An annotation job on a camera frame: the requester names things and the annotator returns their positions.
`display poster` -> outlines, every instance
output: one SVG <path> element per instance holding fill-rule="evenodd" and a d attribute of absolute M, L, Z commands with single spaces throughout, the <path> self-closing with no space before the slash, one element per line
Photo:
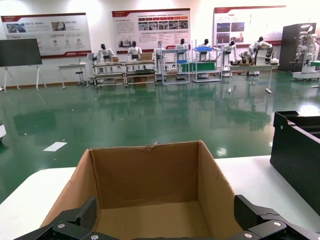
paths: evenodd
<path fill-rule="evenodd" d="M 41 57 L 84 57 L 91 53 L 85 13 L 1 17 L 7 39 L 37 39 Z"/>
<path fill-rule="evenodd" d="M 213 44 L 248 47 L 259 37 L 274 46 L 280 46 L 283 24 L 281 18 L 286 6 L 216 7 L 213 15 Z"/>
<path fill-rule="evenodd" d="M 143 52 L 152 52 L 158 41 L 166 49 L 184 39 L 190 45 L 190 8 L 113 11 L 116 53 L 125 54 L 132 42 Z"/>

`white wall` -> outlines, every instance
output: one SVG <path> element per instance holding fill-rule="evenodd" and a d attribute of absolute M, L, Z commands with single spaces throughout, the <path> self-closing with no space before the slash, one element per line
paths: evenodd
<path fill-rule="evenodd" d="M 0 16 L 85 12 L 89 25 L 91 48 L 95 52 L 102 43 L 111 48 L 116 46 L 113 38 L 111 11 L 191 8 L 191 39 L 203 41 L 206 38 L 212 38 L 214 8 L 252 5 L 287 5 L 282 16 L 270 17 L 279 19 L 279 23 L 284 26 L 302 22 L 319 22 L 317 32 L 320 34 L 320 15 L 317 13 L 320 9 L 320 0 L 308 0 L 307 4 L 292 0 L 228 0 L 225 2 L 221 0 L 0 0 Z M 6 39 L 6 36 L 0 21 L 1 39 Z M 61 78 L 58 75 L 57 65 L 78 61 L 78 58 L 44 59 L 41 67 L 42 76 L 47 83 L 59 83 Z M 11 71 L 21 85 L 34 85 L 36 72 L 33 69 L 35 67 L 13 67 Z M 74 74 L 69 75 L 74 81 L 77 80 Z M 4 76 L 4 70 L 0 69 L 0 86 L 3 86 L 2 76 Z"/>

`cardboard flap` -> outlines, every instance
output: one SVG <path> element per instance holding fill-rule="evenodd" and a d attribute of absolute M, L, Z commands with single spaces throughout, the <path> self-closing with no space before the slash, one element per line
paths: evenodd
<path fill-rule="evenodd" d="M 90 153 L 103 209 L 198 199 L 198 142 Z"/>
<path fill-rule="evenodd" d="M 98 191 L 92 161 L 89 150 L 87 149 L 69 182 L 66 184 L 50 212 L 44 219 L 41 227 L 48 225 L 62 211 L 81 207 L 88 198 L 93 196 L 97 197 Z M 99 201 L 97 202 L 97 205 L 99 213 L 101 211 Z"/>
<path fill-rule="evenodd" d="M 204 144 L 199 143 L 198 202 L 213 238 L 242 232 L 234 217 L 235 193 Z"/>

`open cardboard box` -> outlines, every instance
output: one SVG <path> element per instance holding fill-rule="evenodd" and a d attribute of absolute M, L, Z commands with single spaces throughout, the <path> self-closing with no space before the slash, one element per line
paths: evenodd
<path fill-rule="evenodd" d="M 121 240 L 242 232 L 235 193 L 202 141 L 87 149 L 42 226 L 92 196 L 94 230 Z"/>

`black screen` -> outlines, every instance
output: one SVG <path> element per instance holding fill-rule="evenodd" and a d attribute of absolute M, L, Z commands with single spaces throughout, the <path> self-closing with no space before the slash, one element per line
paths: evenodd
<path fill-rule="evenodd" d="M 41 64 L 36 38 L 0 40 L 0 67 Z"/>

